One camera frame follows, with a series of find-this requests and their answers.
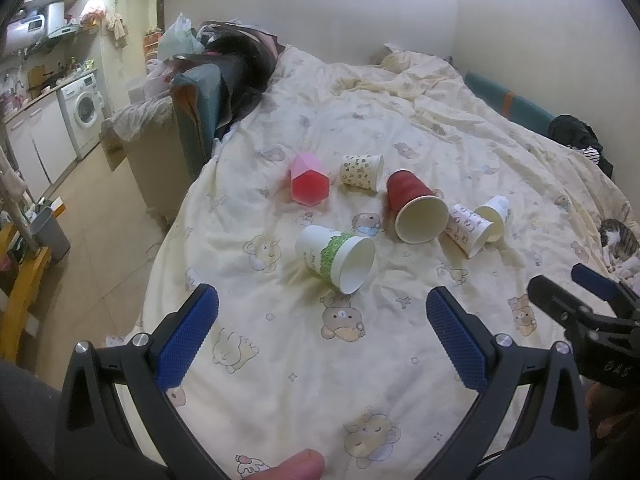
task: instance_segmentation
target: patterned paper cup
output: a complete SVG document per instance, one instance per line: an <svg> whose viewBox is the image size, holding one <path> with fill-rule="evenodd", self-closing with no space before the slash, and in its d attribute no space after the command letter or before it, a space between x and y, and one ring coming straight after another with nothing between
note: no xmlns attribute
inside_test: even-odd
<svg viewBox="0 0 640 480"><path fill-rule="evenodd" d="M378 191L384 169L382 155L347 155L342 158L340 179L345 184Z"/></svg>
<svg viewBox="0 0 640 480"><path fill-rule="evenodd" d="M489 237L486 241L497 242L504 234L504 225L507 223L507 216L509 215L509 200L501 195L494 196L489 202L481 205L476 209L482 218L493 222L491 226Z"/></svg>
<svg viewBox="0 0 640 480"><path fill-rule="evenodd" d="M433 240L449 219L447 205L411 171L399 170L386 181L389 208L396 217L396 233L408 244Z"/></svg>
<svg viewBox="0 0 640 480"><path fill-rule="evenodd" d="M352 294L367 279L376 246L371 238L309 225L296 241L296 254L341 293Z"/></svg>
<svg viewBox="0 0 640 480"><path fill-rule="evenodd" d="M453 206L449 213L445 232L465 251L466 256L476 256L488 241L494 224L460 204Z"/></svg>

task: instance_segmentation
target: gray trash can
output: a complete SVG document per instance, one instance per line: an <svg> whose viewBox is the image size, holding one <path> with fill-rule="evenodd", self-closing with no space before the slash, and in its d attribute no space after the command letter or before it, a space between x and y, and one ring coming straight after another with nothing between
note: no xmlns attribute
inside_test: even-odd
<svg viewBox="0 0 640 480"><path fill-rule="evenodd" d="M60 261L71 247L50 207L38 213L31 223L30 231L41 246L51 249L51 259L54 262Z"/></svg>

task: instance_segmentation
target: cutting board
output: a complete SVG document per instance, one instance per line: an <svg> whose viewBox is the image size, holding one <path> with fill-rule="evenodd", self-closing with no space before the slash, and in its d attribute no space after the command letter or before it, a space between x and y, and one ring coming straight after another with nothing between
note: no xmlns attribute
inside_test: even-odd
<svg viewBox="0 0 640 480"><path fill-rule="evenodd" d="M35 86L38 87L37 89L29 92L31 94L31 100L33 101L40 95L40 85L42 85L46 79L44 75L44 65L38 65L29 70L27 72L27 79L29 82L28 88L33 88Z"/></svg>

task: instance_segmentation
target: pink hexagonal cup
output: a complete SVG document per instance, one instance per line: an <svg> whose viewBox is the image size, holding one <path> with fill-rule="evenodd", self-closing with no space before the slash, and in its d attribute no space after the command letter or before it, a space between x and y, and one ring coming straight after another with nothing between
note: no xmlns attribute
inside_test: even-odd
<svg viewBox="0 0 640 480"><path fill-rule="evenodd" d="M313 153L300 153L290 170L292 200L311 207L329 196L329 177Z"/></svg>

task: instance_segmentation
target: blue gripper pad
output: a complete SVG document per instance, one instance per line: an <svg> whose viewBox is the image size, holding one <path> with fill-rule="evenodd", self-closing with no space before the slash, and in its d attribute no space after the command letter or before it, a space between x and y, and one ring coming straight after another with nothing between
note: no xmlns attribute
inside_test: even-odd
<svg viewBox="0 0 640 480"><path fill-rule="evenodd" d="M456 315L451 302L455 302L461 311L462 307L446 288L444 291L439 290L443 288L433 288L428 293L427 319L462 379L462 383L467 388L482 394L489 384L486 357Z"/></svg>
<svg viewBox="0 0 640 480"><path fill-rule="evenodd" d="M156 384L162 393L180 386L204 338L218 317L218 293L210 285L199 285L182 308L193 302L158 354Z"/></svg>
<svg viewBox="0 0 640 480"><path fill-rule="evenodd" d="M603 301L612 301L618 294L616 282L583 264L575 264L571 268L571 279Z"/></svg>

